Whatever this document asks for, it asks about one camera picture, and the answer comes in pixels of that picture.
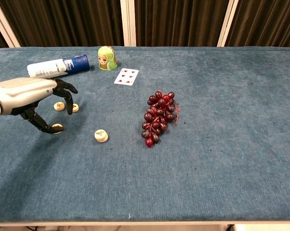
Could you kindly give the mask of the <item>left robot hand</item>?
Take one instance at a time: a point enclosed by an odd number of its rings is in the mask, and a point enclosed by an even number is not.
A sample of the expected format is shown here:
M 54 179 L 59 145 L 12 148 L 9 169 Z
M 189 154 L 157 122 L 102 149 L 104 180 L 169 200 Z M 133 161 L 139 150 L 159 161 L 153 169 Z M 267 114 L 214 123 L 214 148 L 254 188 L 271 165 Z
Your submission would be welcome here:
M 61 79 L 19 77 L 0 82 L 0 116 L 20 115 L 38 130 L 48 134 L 58 134 L 64 127 L 51 126 L 35 112 L 39 102 L 51 95 L 65 99 L 67 113 L 73 113 L 73 98 L 77 89 Z

